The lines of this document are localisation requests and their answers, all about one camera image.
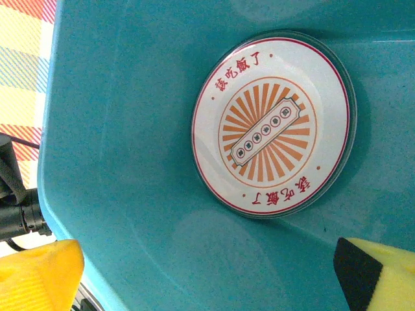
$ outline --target black cable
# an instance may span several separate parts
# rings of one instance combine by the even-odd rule
[[[5,133],[1,133],[1,132],[0,132],[0,135],[5,135],[5,136],[9,137],[13,142],[15,142],[17,144],[23,144],[25,146],[32,147],[32,148],[35,148],[35,149],[40,148],[40,146],[38,144],[31,143],[30,141],[25,141],[24,139],[20,139],[20,138],[17,138],[17,137],[14,137],[14,136],[11,136],[11,135],[8,135],[8,134],[5,134]]]
[[[25,248],[21,248],[20,246],[18,246],[11,238],[8,238],[6,240],[7,245],[9,245],[12,249],[14,249],[15,251],[25,251]]]

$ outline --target orange circle outline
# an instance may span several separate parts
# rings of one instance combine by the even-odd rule
[[[301,90],[301,92],[303,92],[303,94],[305,95],[305,97],[307,97],[307,99],[308,99],[308,101],[310,102],[310,105],[311,105],[311,108],[312,108],[312,111],[313,111],[313,114],[314,114],[314,119],[315,119],[315,130],[316,130],[316,135],[315,135],[315,137],[314,137],[314,141],[313,141],[313,147],[311,148],[311,150],[310,150],[310,152],[309,152],[309,156],[308,156],[308,158],[307,158],[307,160],[304,162],[304,164],[298,169],[298,171],[297,171],[297,173],[295,173],[294,175],[292,175],[289,179],[287,179],[286,181],[284,181],[284,182],[281,182],[281,183],[278,183],[278,184],[276,184],[276,185],[271,185],[271,186],[266,186],[266,187],[264,187],[264,186],[253,186],[253,185],[250,185],[250,184],[248,184],[248,183],[246,183],[246,182],[244,182],[244,181],[242,181],[242,180],[240,180],[237,176],[235,176],[235,175],[233,175],[232,174],[232,172],[230,171],[230,169],[228,168],[228,166],[226,165],[226,162],[225,162],[225,160],[224,160],[224,158],[223,158],[223,156],[222,156],[222,152],[221,152],[221,149],[220,149],[220,135],[219,135],[219,132],[220,132],[220,126],[221,126],[221,124],[222,124],[222,120],[223,120],[223,116],[224,116],[224,114],[225,114],[225,111],[226,111],[226,108],[229,106],[229,104],[230,104],[230,102],[233,100],[233,98],[235,97],[235,95],[236,94],[238,94],[239,92],[240,92],[240,90],[242,90],[244,87],[246,87],[246,86],[248,86],[248,85],[250,85],[251,83],[254,83],[254,82],[256,82],[256,81],[259,81],[259,80],[263,80],[263,79],[268,79],[268,78],[277,78],[277,79],[281,79],[281,80],[284,80],[284,81],[287,81],[287,82],[289,82],[289,83],[292,83],[292,84],[294,84],[296,87],[298,87],[300,90]],[[282,185],[282,184],[284,184],[284,183],[288,183],[292,178],[294,178],[295,176],[297,176],[298,175],[298,173],[303,169],[303,167],[307,164],[307,162],[310,160],[310,157],[311,157],[311,154],[313,154],[313,150],[314,150],[314,147],[315,147],[315,145],[316,145],[316,140],[317,140],[317,135],[318,135],[318,132],[317,132],[317,129],[318,129],[318,126],[317,126],[317,116],[316,116],[316,111],[315,111],[315,109],[314,109],[314,105],[313,105],[313,102],[311,101],[311,99],[309,98],[309,96],[308,96],[308,94],[302,89],[302,87],[300,87],[297,83],[294,83],[293,81],[291,81],[291,80],[289,80],[289,79],[286,79],[286,78],[282,78],[282,77],[280,77],[280,76],[264,76],[264,77],[262,77],[262,78],[258,78],[258,79],[255,79],[255,80],[252,80],[251,82],[248,82],[247,84],[245,84],[243,87],[241,87],[240,89],[238,89],[236,92],[235,92],[235,94],[233,94],[233,96],[231,97],[231,99],[229,99],[229,101],[228,101],[228,103],[226,104],[226,106],[225,106],[225,108],[224,108],[224,111],[222,112],[222,115],[220,116],[220,121],[219,121],[219,130],[218,130],[218,147],[219,147],[219,153],[220,153],[220,158],[222,159],[222,162],[224,163],[224,165],[225,165],[225,167],[226,167],[226,169],[228,170],[228,172],[237,180],[237,181],[240,181],[241,183],[243,183],[244,185],[246,185],[246,186],[249,186],[249,187],[251,187],[251,188],[257,188],[257,189],[268,189],[268,188],[273,188],[273,187],[277,187],[277,186],[279,186],[279,185]]]

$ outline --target plaid fabric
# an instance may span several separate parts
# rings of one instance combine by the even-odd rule
[[[0,0],[0,132],[40,144],[56,0]],[[23,183],[39,152],[14,144]]]

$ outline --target teal container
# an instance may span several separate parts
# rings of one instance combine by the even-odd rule
[[[105,310],[347,310],[338,237],[415,251],[414,1],[60,1],[56,15],[40,201],[82,244]],[[274,29],[341,59],[358,124],[317,202],[253,220],[200,179],[191,120],[218,60]]]

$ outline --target circular sticker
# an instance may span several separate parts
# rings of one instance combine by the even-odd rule
[[[232,209],[283,216],[334,182],[356,119],[350,78],[325,45],[298,32],[264,34],[236,47],[203,85],[192,124],[196,166]]]

